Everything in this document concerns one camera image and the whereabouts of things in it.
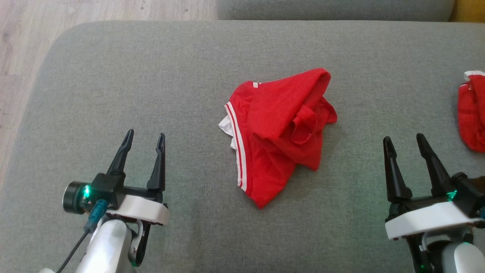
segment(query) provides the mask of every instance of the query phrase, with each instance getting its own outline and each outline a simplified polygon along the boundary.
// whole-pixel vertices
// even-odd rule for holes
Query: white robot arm
[[[155,167],[146,188],[124,186],[123,172],[131,148],[133,130],[129,130],[106,174],[98,174],[92,183],[72,182],[67,186],[63,207],[66,212],[88,212],[85,233],[76,244],[60,273],[82,240],[92,233],[76,273],[136,273],[145,256],[152,225],[166,225],[170,217],[163,203],[165,190],[165,136],[160,134]],[[137,230],[127,223],[136,222]],[[43,269],[40,273],[53,273]]]
[[[459,172],[452,177],[423,134],[417,134],[421,156],[431,178],[429,197],[412,198],[396,162],[389,137],[384,138],[384,163],[388,200],[389,239],[406,239],[415,273],[485,272],[485,257],[473,245],[472,228],[485,227],[485,177],[469,179]]]

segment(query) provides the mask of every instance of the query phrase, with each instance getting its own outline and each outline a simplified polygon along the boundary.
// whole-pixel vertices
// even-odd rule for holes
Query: gray sofa
[[[454,0],[217,0],[220,20],[450,19]]]
[[[450,173],[483,175],[485,156],[462,143],[456,116],[463,72],[485,67],[483,37],[485,25],[431,22],[77,26],[47,54],[18,133],[0,191],[0,272],[60,266],[86,221],[63,212],[64,188],[105,172],[130,128],[131,186],[145,185],[166,135],[172,214],[152,228],[139,272],[410,272],[406,243],[384,229],[382,139],[415,196],[431,187],[418,132]],[[325,128],[318,171],[298,167],[259,210],[236,185],[223,105],[242,82],[315,67],[332,74],[325,97],[339,120]]]

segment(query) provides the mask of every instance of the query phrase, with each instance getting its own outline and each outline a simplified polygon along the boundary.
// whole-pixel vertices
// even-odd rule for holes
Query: white fabric
[[[234,139],[234,129],[232,128],[231,119],[229,115],[226,115],[219,123],[219,128],[221,128],[224,133],[232,137],[231,148],[236,149],[236,140]]]
[[[470,75],[481,75],[481,76],[485,76],[485,73],[481,72],[480,70],[467,71],[467,72],[465,72],[465,81],[469,81],[470,80],[470,78],[468,77]]]

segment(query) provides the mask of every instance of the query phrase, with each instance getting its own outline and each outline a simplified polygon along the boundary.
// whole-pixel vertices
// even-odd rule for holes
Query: black cable
[[[69,260],[72,258],[72,256],[74,255],[74,253],[76,252],[76,250],[78,249],[78,247],[81,245],[82,241],[84,241],[84,239],[86,238],[86,236],[88,236],[88,234],[89,234],[89,230],[86,231],[86,232],[84,232],[84,234],[82,235],[81,239],[79,239],[79,241],[76,243],[76,245],[74,246],[74,248],[71,250],[71,253],[69,253],[69,256],[67,256],[67,258],[65,259],[64,263],[61,265],[61,267],[59,268],[59,270],[57,271],[57,273],[61,273],[61,271],[67,265],[67,263],[69,262]]]

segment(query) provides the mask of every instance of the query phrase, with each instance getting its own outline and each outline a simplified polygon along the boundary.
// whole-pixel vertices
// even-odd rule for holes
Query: red garment
[[[337,121],[323,97],[329,82],[323,68],[262,84],[245,82],[226,104],[238,186],[259,208],[283,190],[296,164],[317,170],[323,127]]]
[[[465,72],[458,89],[458,127],[470,149],[485,153],[485,73]]]

